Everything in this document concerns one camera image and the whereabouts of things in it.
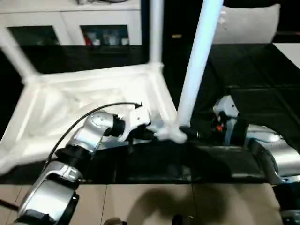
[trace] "glass cabinet door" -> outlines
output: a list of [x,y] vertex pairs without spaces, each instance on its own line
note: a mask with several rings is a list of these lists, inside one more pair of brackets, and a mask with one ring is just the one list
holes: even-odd
[[60,45],[52,26],[8,27],[20,46]]
[[127,25],[85,25],[80,28],[86,45],[129,45]]

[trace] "black cable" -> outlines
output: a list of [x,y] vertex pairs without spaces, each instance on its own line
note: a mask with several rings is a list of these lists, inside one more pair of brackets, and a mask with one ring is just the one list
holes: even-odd
[[48,155],[48,158],[45,161],[45,166],[43,168],[43,170],[49,165],[51,158],[54,154],[54,152],[56,151],[57,147],[59,146],[59,144],[62,142],[62,140],[68,135],[68,133],[70,133],[70,131],[80,122],[82,121],[85,117],[91,115],[92,113],[110,107],[110,106],[115,106],[115,105],[134,105],[136,108],[139,107],[140,105],[138,103],[134,103],[134,102],[117,102],[117,103],[111,103],[111,104],[107,104],[107,105],[103,105],[100,106],[96,109],[93,109],[91,111],[89,111],[88,113],[84,114],[82,117],[80,117],[78,120],[75,121],[75,123],[73,123],[72,126],[70,126],[70,128],[68,130],[66,130],[66,132],[61,136],[61,138],[58,140],[58,142],[55,144],[55,146],[53,147],[53,149],[51,150],[50,154]]

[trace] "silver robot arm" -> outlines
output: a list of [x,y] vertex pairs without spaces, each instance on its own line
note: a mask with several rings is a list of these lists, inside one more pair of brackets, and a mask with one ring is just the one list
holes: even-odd
[[14,225],[69,224],[79,201],[76,190],[103,137],[126,140],[130,131],[149,123],[149,113],[142,106],[122,119],[103,111],[91,114],[32,185]]

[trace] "black table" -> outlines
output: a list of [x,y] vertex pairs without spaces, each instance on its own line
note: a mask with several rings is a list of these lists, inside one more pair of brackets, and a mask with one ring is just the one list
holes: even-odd
[[[126,52],[105,54],[97,49],[68,47],[26,47],[26,54],[41,73],[145,63],[147,53],[140,46]],[[173,49],[164,58],[164,77],[172,99],[178,106],[191,46]],[[8,122],[22,85],[8,62],[4,71],[14,85],[7,110]],[[214,45],[210,52],[198,94],[191,125],[199,130],[210,127],[211,108],[216,100],[231,94],[240,114],[253,123],[278,131],[300,150],[300,70],[276,47],[269,45]],[[43,163],[14,168],[0,177],[0,183],[32,184]],[[191,183],[191,182],[265,182],[255,158],[241,147],[207,146],[203,143],[176,145],[152,142],[103,150],[91,162],[87,183]]]

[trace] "black joint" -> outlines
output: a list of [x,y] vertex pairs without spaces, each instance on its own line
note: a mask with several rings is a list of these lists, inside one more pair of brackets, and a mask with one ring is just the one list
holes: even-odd
[[118,118],[117,115],[113,116],[113,127],[109,131],[109,135],[118,137],[124,133],[125,130],[125,121]]
[[70,165],[81,173],[85,172],[91,160],[91,153],[80,146],[67,145],[56,151],[57,161]]

